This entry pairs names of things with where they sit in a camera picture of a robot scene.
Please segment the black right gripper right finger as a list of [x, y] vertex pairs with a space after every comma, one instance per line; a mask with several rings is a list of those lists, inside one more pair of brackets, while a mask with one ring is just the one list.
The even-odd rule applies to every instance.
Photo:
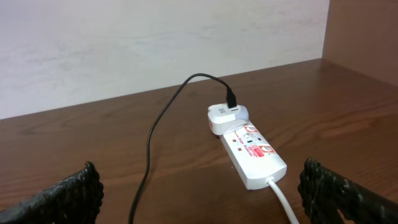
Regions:
[[298, 192], [311, 223], [397, 224], [397, 203], [324, 167], [309, 157]]

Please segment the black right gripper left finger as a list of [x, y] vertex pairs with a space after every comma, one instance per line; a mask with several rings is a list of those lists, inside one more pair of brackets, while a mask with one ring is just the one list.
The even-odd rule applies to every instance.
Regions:
[[95, 165], [87, 161], [82, 170], [2, 210], [1, 223], [95, 223], [103, 190], [100, 174]]

